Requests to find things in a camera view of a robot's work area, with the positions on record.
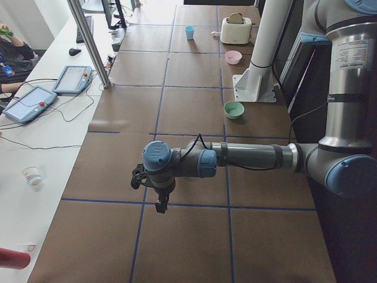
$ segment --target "blue cup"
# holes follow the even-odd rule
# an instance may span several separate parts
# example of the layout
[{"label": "blue cup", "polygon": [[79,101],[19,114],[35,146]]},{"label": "blue cup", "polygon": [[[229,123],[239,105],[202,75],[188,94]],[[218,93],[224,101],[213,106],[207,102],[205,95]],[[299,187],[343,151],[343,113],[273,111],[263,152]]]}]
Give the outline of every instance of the blue cup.
[{"label": "blue cup", "polygon": [[186,27],[186,38],[187,40],[194,39],[194,27],[192,27],[191,25]]}]

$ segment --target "light blue tablet device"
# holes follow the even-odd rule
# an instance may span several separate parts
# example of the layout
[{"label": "light blue tablet device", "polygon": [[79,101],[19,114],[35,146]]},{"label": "light blue tablet device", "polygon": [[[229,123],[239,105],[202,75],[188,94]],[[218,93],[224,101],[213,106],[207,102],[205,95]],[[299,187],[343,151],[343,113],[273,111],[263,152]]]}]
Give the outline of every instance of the light blue tablet device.
[{"label": "light blue tablet device", "polygon": [[8,105],[3,113],[18,123],[26,123],[36,118],[56,99],[56,93],[36,86],[17,99],[16,102]]},{"label": "light blue tablet device", "polygon": [[89,66],[65,66],[52,91],[59,95],[79,94],[87,87],[91,76]]}]

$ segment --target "brown tile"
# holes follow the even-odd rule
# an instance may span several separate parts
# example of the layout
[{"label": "brown tile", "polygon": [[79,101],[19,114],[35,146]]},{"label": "brown tile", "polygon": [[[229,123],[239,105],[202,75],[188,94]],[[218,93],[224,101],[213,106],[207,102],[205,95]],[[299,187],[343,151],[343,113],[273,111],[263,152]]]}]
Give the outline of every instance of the brown tile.
[{"label": "brown tile", "polygon": [[89,131],[154,133],[161,92],[161,87],[111,86],[102,93]]},{"label": "brown tile", "polygon": [[335,283],[316,212],[232,210],[236,282]]},{"label": "brown tile", "polygon": [[221,91],[216,88],[164,89],[158,133],[224,135]]},{"label": "brown tile", "polygon": [[[231,120],[224,116],[228,136],[288,137],[290,118],[279,95],[276,103],[242,103],[245,111],[241,118]],[[234,100],[233,90],[224,90],[225,101]]]},{"label": "brown tile", "polygon": [[169,55],[165,85],[174,87],[221,87],[218,54]]},{"label": "brown tile", "polygon": [[[157,136],[156,140],[166,142],[170,148],[185,147],[192,136]],[[205,142],[223,142],[221,137],[204,137]],[[147,201],[155,202],[157,194],[153,189],[148,190]],[[213,178],[176,178],[176,188],[170,194],[169,203],[186,203],[196,205],[227,205],[226,171],[218,167]]]},{"label": "brown tile", "polygon": [[243,55],[241,61],[237,65],[231,65],[226,63],[225,55],[221,55],[220,64],[223,87],[233,88],[233,75],[242,75],[243,72],[245,72],[245,70],[249,67],[251,57],[251,55]]},{"label": "brown tile", "polygon": [[87,133],[63,198],[142,202],[144,187],[132,189],[132,171],[141,163],[147,134]]},{"label": "brown tile", "polygon": [[140,212],[62,200],[28,282],[128,282]]},{"label": "brown tile", "polygon": [[232,13],[241,13],[242,17],[250,18],[256,26],[260,24],[259,11],[254,6],[219,6],[219,25],[221,26],[223,18],[229,17]]},{"label": "brown tile", "polygon": [[130,25],[120,50],[169,51],[172,27],[154,25]]},{"label": "brown tile", "polygon": [[258,29],[252,28],[252,36],[248,44],[220,44],[220,52],[225,53],[230,50],[236,50],[242,54],[252,54],[254,50],[255,40],[257,38]]},{"label": "brown tile", "polygon": [[175,5],[142,4],[136,8],[132,18],[127,18],[131,24],[142,25],[172,25]]},{"label": "brown tile", "polygon": [[217,26],[216,6],[183,5],[177,6],[175,25],[212,25]]},{"label": "brown tile", "polygon": [[118,53],[110,80],[114,84],[162,85],[167,53],[124,52]]},{"label": "brown tile", "polygon": [[219,38],[211,35],[213,31],[217,27],[195,27],[194,40],[187,40],[185,27],[174,27],[170,51],[218,53]]},{"label": "brown tile", "polygon": [[[287,140],[235,139],[228,143],[279,144]],[[229,167],[230,203],[268,208],[315,208],[306,177],[290,170],[251,172]]]},{"label": "brown tile", "polygon": [[227,209],[146,206],[133,283],[231,282],[228,227]]}]

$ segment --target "red object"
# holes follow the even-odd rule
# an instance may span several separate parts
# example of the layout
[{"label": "red object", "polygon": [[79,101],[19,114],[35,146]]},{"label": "red object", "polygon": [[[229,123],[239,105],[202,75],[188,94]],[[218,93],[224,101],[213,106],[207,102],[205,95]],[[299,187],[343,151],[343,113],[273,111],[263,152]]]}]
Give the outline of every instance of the red object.
[{"label": "red object", "polygon": [[0,248],[0,267],[23,269],[30,263],[30,255],[24,252]]}]

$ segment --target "black keyboard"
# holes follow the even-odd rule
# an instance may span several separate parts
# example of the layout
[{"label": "black keyboard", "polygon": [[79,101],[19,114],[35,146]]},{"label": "black keyboard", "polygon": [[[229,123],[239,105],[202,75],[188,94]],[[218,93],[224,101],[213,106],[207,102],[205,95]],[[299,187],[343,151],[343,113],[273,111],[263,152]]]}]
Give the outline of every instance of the black keyboard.
[{"label": "black keyboard", "polygon": [[[93,34],[93,30],[94,30],[93,17],[85,16],[85,20],[87,21],[90,32]],[[82,38],[82,33],[80,29],[77,27],[76,43],[83,43],[83,42],[84,42],[84,39]]]}]

